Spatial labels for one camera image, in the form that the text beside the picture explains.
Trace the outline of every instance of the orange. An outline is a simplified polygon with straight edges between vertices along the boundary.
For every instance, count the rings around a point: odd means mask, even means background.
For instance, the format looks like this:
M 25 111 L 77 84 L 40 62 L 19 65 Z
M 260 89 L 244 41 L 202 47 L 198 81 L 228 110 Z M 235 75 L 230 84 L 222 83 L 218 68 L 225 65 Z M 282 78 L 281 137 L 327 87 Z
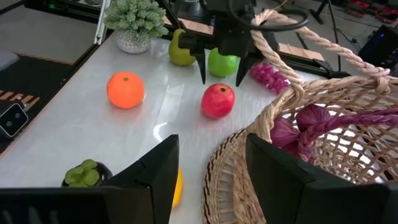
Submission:
M 132 72 L 117 72 L 109 79 L 106 93 L 113 105 L 129 109 L 144 98 L 144 82 Z

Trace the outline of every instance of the wicker basket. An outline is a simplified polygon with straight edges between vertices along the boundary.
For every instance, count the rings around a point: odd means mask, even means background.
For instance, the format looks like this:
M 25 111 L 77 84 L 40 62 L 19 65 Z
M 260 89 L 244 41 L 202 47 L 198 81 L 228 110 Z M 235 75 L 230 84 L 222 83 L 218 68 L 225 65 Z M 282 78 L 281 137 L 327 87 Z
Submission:
M 252 23 L 276 21 L 295 23 L 293 19 L 266 10 Z M 277 99 L 246 129 L 231 135 L 213 153 L 206 167 L 203 187 L 203 219 L 206 224 L 265 223 L 251 184 L 245 160 L 248 133 L 271 142 L 274 119 L 283 116 L 295 124 L 295 115 L 303 106 L 325 106 L 334 116 L 398 107 L 398 79 L 387 76 L 388 69 L 363 62 L 352 51 L 317 36 L 306 27 L 297 30 L 307 39 L 334 51 L 354 65 L 364 76 L 317 80 L 301 83 L 295 72 L 281 61 L 261 33 L 251 31 L 256 47 L 291 82 Z M 355 184 L 388 182 L 398 179 L 398 128 L 385 125 L 347 125 L 328 131 L 312 143 L 315 165 Z

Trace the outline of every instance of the basket handle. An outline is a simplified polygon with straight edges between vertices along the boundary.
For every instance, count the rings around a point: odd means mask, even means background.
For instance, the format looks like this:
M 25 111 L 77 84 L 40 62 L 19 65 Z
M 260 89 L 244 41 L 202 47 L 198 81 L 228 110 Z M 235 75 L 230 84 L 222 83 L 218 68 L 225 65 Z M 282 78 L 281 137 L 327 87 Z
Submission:
M 259 26 L 265 20 L 274 21 L 279 24 L 289 25 L 297 23 L 296 20 L 291 19 L 283 14 L 279 14 L 277 11 L 272 9 L 266 9 L 262 13 L 256 15 L 256 17 L 251 21 L 252 24 Z M 370 77 L 374 77 L 378 81 L 378 87 L 376 90 L 379 92 L 387 91 L 389 92 L 388 79 L 385 77 L 390 73 L 389 69 L 375 67 L 374 65 L 364 62 L 360 57 L 355 55 L 350 49 L 342 47 L 338 44 L 331 43 L 329 40 L 320 37 L 318 34 L 314 33 L 307 27 L 301 27 L 297 29 L 306 39 L 314 41 L 317 45 L 326 48 L 329 51 L 336 52 L 338 55 L 344 57 L 350 64 Z M 301 80 L 299 76 L 294 72 L 292 68 L 287 66 L 279 57 L 279 55 L 274 52 L 265 38 L 262 36 L 260 31 L 252 30 L 252 38 L 254 40 L 254 45 L 262 52 L 266 59 L 270 61 L 271 64 L 275 65 L 279 71 L 285 75 L 285 77 L 291 82 L 292 87 L 296 93 L 296 100 L 300 100 L 304 96 L 304 89 L 301 87 Z
M 398 116 L 396 115 L 398 115 L 398 108 L 331 117 L 326 121 L 321 121 L 309 127 L 307 130 L 301 133 L 300 137 L 298 138 L 298 154 L 301 159 L 313 164 L 314 158 L 310 146 L 311 143 L 322 134 L 326 134 L 336 128 L 358 124 L 385 124 L 389 126 L 396 126 L 398 125 Z

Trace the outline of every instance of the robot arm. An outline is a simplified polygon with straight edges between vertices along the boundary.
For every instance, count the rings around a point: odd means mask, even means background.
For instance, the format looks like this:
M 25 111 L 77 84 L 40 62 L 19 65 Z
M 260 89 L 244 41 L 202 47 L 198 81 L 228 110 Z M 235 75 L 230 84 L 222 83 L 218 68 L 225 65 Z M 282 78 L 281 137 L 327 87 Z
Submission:
M 236 76 L 236 86 L 239 86 L 247 71 L 258 61 L 262 60 L 261 52 L 254 46 L 250 30 L 259 30 L 270 43 L 273 50 L 278 51 L 279 45 L 273 32 L 280 32 L 303 27 L 308 22 L 308 16 L 302 11 L 286 10 L 283 14 L 298 15 L 303 19 L 291 25 L 284 26 L 255 26 L 250 22 L 254 18 L 251 0 L 207 0 L 201 1 L 201 6 L 215 17 L 213 39 L 221 55 L 235 55 L 241 58 Z M 197 38 L 197 34 L 190 32 L 177 18 L 164 0 L 157 0 L 166 9 L 166 16 L 173 26 L 184 29 L 180 34 L 178 47 L 190 49 L 190 55 L 195 57 L 200 68 L 203 84 L 206 82 L 205 43 Z

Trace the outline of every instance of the small green plant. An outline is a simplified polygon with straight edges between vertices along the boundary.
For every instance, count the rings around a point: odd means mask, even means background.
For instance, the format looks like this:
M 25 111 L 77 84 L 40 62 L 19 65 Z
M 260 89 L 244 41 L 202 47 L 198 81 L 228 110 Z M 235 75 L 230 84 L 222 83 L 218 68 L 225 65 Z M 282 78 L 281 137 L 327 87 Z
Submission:
M 168 33 L 164 27 L 165 9 L 149 0 L 115 0 L 107 8 L 107 28 L 125 32 L 135 39 L 161 37 Z
M 69 187 L 91 187 L 100 179 L 96 170 L 97 163 L 92 159 L 83 161 L 80 166 L 68 170 L 65 174 L 65 183 Z

